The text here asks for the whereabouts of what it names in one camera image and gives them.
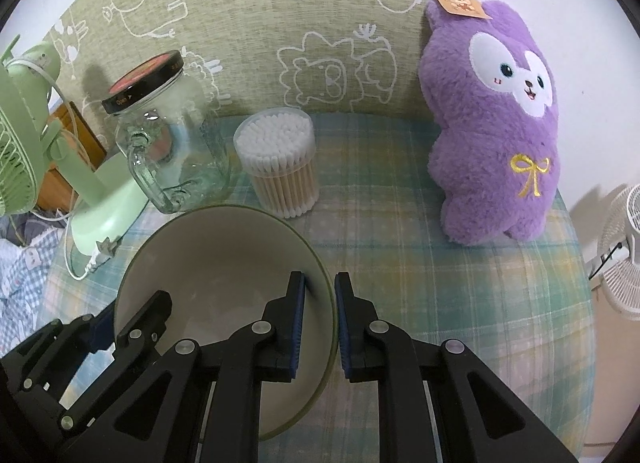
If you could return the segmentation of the blue floral ceramic bowl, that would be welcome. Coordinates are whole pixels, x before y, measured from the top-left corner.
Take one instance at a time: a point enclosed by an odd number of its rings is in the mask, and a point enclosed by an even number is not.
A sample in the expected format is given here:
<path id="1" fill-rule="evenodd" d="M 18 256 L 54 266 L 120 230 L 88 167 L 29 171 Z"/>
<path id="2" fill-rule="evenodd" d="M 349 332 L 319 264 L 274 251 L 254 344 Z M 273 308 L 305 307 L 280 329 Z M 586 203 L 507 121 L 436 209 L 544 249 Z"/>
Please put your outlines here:
<path id="1" fill-rule="evenodd" d="M 291 272 L 303 272 L 306 295 L 299 364 L 290 384 L 262 387 L 259 437 L 277 436 L 314 405 L 328 382 L 337 350 L 332 283 L 319 255 L 283 220 L 244 205 L 215 205 L 183 214 L 146 240 L 118 290 L 114 330 L 158 290 L 171 297 L 165 353 L 187 337 L 224 341 L 257 321 L 267 301 L 284 295 Z"/>

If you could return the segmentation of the blue checkered blanket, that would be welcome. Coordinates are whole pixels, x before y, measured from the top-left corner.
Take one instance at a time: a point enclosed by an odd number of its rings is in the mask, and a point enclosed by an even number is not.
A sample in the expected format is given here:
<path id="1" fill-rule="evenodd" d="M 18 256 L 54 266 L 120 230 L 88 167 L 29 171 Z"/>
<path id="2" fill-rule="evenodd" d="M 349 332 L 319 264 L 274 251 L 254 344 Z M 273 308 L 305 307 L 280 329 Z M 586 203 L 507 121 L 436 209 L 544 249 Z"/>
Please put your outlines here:
<path id="1" fill-rule="evenodd" d="M 32 213 L 1 218 L 1 355 L 34 333 L 58 243 L 60 223 Z"/>

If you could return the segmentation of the green desk fan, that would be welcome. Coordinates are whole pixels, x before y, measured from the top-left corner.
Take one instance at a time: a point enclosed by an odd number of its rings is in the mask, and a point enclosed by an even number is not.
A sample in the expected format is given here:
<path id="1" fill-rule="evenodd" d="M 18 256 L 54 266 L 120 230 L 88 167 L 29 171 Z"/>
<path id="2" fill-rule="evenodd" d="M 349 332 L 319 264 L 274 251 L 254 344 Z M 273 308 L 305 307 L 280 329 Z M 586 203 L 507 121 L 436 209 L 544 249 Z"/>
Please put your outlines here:
<path id="1" fill-rule="evenodd" d="M 37 203 L 53 142 L 62 125 L 49 123 L 49 97 L 56 90 L 61 61 L 54 46 L 41 42 L 22 56 L 8 46 L 1 55 L 1 214 L 21 214 Z M 148 198 L 117 152 L 93 170 L 83 160 L 68 162 L 64 174 L 78 200 L 70 215 L 76 249 L 107 257 L 143 211 Z"/>

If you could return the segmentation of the glass mason jar mug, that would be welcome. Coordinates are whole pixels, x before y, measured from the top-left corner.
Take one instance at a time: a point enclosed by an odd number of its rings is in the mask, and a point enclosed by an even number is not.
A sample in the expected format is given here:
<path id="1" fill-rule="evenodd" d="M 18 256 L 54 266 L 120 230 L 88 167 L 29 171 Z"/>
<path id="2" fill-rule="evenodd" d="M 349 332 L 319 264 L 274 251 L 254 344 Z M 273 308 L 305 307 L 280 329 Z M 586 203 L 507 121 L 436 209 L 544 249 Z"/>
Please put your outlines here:
<path id="1" fill-rule="evenodd" d="M 130 174 L 162 213 L 191 211 L 228 196 L 231 164 L 201 84 L 178 50 L 118 79 L 102 100 L 116 119 L 115 142 Z"/>

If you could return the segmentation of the white floor fan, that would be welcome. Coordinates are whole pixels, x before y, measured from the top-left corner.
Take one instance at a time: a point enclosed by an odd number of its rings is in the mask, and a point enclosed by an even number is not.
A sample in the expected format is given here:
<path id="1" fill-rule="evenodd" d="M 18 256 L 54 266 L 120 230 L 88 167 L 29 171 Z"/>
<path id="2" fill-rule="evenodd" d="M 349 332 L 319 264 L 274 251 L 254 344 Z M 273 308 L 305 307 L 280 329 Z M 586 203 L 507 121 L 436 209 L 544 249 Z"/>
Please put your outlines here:
<path id="1" fill-rule="evenodd" d="M 639 186 L 620 191 L 604 217 L 598 257 L 589 281 L 608 304 L 631 321 L 639 320 Z"/>

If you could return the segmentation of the cotton swab container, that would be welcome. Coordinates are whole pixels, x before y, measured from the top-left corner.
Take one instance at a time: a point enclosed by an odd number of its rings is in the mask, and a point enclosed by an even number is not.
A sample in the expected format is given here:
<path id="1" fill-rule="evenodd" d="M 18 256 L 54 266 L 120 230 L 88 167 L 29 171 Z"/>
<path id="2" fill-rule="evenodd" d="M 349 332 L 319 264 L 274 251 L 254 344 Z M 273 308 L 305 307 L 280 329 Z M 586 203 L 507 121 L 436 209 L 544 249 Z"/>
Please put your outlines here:
<path id="1" fill-rule="evenodd" d="M 306 112 L 294 108 L 257 112 L 236 129 L 233 145 L 268 212 L 289 220 L 307 213 L 318 201 L 314 123 Z"/>

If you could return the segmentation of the purple plush bunny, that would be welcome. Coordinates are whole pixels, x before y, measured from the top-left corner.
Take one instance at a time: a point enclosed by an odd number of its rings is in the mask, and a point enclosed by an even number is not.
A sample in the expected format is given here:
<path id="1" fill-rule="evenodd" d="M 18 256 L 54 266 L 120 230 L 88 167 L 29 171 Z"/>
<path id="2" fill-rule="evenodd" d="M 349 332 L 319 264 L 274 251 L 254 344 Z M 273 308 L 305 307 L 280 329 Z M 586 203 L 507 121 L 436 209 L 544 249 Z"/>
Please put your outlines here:
<path id="1" fill-rule="evenodd" d="M 525 21 L 502 1 L 429 0 L 418 74 L 440 133 L 428 174 L 442 230 L 477 245 L 538 238 L 558 189 L 559 105 Z"/>

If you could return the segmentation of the green cartoon wall mat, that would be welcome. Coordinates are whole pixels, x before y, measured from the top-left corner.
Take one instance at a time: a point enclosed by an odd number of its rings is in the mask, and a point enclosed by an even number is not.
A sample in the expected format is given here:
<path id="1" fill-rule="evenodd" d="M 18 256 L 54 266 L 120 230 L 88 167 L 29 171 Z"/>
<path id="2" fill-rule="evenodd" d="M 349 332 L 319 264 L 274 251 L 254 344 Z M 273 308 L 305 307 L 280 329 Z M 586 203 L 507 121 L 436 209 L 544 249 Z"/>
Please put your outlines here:
<path id="1" fill-rule="evenodd" d="M 176 50 L 217 116 L 272 107 L 425 119 L 427 0 L 76 0 L 49 30 L 58 85 L 105 145 L 119 76 Z"/>

